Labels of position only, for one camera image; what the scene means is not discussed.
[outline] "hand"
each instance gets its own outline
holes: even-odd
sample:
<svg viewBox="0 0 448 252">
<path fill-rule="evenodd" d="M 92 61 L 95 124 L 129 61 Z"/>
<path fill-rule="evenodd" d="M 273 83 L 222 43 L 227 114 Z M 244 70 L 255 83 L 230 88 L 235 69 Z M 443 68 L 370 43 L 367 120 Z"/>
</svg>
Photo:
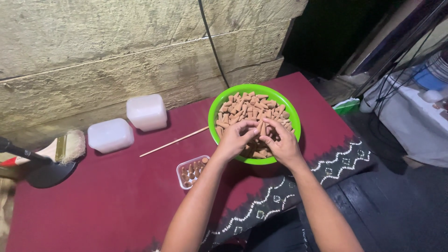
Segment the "hand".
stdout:
<svg viewBox="0 0 448 252">
<path fill-rule="evenodd" d="M 269 136 L 260 136 L 260 140 L 265 142 L 266 145 L 271 149 L 274 157 L 280 163 L 288 167 L 288 169 L 291 169 L 293 166 L 300 163 L 306 164 L 305 160 L 302 157 L 302 154 L 300 153 L 300 148 L 299 144 L 297 143 L 296 136 L 294 136 L 294 134 L 289 130 L 285 129 L 285 127 L 283 127 L 283 125 L 281 125 L 277 121 L 268 118 L 263 118 L 263 121 L 269 123 L 269 126 L 267 127 L 268 132 L 273 131 L 272 128 L 274 128 L 280 137 L 280 141 L 275 142 Z"/>
<path fill-rule="evenodd" d="M 243 120 L 227 127 L 218 144 L 218 148 L 213 155 L 221 157 L 226 162 L 232 160 L 238 156 L 244 150 L 246 144 L 259 133 L 256 128 L 257 126 L 258 122 Z"/>
</svg>

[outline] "green plastic bowl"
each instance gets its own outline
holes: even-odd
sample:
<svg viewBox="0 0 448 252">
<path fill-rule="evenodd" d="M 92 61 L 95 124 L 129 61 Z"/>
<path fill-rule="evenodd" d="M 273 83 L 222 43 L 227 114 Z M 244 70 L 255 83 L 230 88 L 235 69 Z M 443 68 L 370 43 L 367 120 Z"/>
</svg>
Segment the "green plastic bowl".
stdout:
<svg viewBox="0 0 448 252">
<path fill-rule="evenodd" d="M 218 144 L 220 142 L 220 138 L 218 133 L 216 132 L 216 120 L 218 120 L 218 112 L 224 102 L 228 101 L 228 97 L 235 95 L 237 92 L 240 92 L 242 95 L 243 92 L 250 93 L 254 91 L 256 95 L 269 95 L 269 100 L 275 100 L 279 104 L 284 104 L 286 106 L 285 111 L 289 113 L 289 120 L 291 121 L 291 126 L 295 129 L 294 135 L 297 138 L 297 141 L 300 138 L 300 119 L 297 115 L 297 111 L 293 107 L 293 105 L 279 92 L 273 90 L 272 88 L 268 88 L 262 85 L 257 84 L 241 84 L 237 86 L 233 86 L 224 92 L 222 92 L 218 97 L 213 101 L 210 107 L 210 111 L 208 112 L 208 126 L 211 133 L 211 136 Z M 277 160 L 272 156 L 264 159 L 254 159 L 254 158 L 245 158 L 242 156 L 237 156 L 237 160 L 251 164 L 251 165 L 268 165 L 277 162 Z"/>
</svg>

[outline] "wooden skewer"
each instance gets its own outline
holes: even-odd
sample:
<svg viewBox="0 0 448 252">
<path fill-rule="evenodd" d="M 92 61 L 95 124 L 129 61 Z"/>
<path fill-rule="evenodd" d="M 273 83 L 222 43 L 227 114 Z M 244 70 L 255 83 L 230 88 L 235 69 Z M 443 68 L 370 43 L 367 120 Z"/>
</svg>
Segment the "wooden skewer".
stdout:
<svg viewBox="0 0 448 252">
<path fill-rule="evenodd" d="M 191 134 L 189 134 L 189 135 L 186 135 L 186 136 L 184 136 L 184 137 L 182 137 L 182 138 L 179 138 L 179 139 L 176 140 L 176 141 L 172 141 L 171 143 L 168 143 L 168 144 L 166 144 L 166 145 L 164 145 L 164 146 L 162 146 L 162 147 L 159 147 L 159 148 L 157 148 L 157 149 L 155 149 L 155 150 L 152 150 L 152 151 L 150 151 L 150 152 L 146 152 L 145 154 L 140 155 L 140 157 L 142 157 L 142 156 L 146 156 L 146 155 L 151 154 L 151 153 L 153 153 L 153 152 L 155 152 L 155 151 L 158 151 L 158 150 L 160 150 L 160 149 L 163 149 L 163 148 L 165 148 L 165 147 L 167 147 L 167 146 L 170 146 L 170 145 L 173 144 L 173 143 L 177 143 L 177 142 L 179 142 L 179 141 L 182 141 L 182 140 L 184 140 L 185 138 L 188 138 L 188 137 L 190 137 L 190 136 L 193 136 L 193 135 L 195 135 L 195 134 L 197 134 L 197 133 L 199 133 L 199 132 L 202 132 L 202 131 L 204 131 L 204 130 L 206 130 L 206 129 L 208 129 L 208 126 L 205 127 L 205 128 L 202 128 L 202 129 L 200 129 L 200 130 L 198 130 L 198 131 L 195 131 L 195 132 L 193 132 L 193 133 L 191 133 Z"/>
</svg>

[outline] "maroon tablecloth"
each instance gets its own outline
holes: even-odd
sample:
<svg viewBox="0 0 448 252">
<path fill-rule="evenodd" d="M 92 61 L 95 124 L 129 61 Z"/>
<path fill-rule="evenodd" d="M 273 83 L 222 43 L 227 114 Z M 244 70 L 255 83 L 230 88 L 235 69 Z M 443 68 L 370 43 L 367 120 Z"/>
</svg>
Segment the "maroon tablecloth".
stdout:
<svg viewBox="0 0 448 252">
<path fill-rule="evenodd" d="M 299 144 L 324 187 L 369 165 L 370 152 L 300 73 L 262 83 L 294 105 L 302 124 Z M 76 171 L 53 188 L 17 186 L 7 252 L 123 252 L 160 248 L 187 191 L 178 164 L 209 155 L 216 144 L 204 131 L 145 157 L 139 155 L 207 126 L 209 98 L 169 114 L 167 129 L 143 133 L 107 155 L 87 147 Z M 297 186 L 279 164 L 232 161 L 223 175 L 201 250 L 300 202 Z"/>
</svg>

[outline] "forearm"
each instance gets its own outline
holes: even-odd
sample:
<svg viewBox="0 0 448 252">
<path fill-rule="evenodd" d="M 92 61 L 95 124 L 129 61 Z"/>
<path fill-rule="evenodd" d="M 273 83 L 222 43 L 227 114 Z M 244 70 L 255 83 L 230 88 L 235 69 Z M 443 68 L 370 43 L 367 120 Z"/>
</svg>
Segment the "forearm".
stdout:
<svg viewBox="0 0 448 252">
<path fill-rule="evenodd" d="M 161 251 L 192 252 L 199 249 L 226 164 L 214 155 L 210 158 L 176 211 Z"/>
<path fill-rule="evenodd" d="M 322 252 L 362 251 L 350 225 L 302 161 L 291 167 L 296 179 L 306 216 L 316 243 Z"/>
</svg>

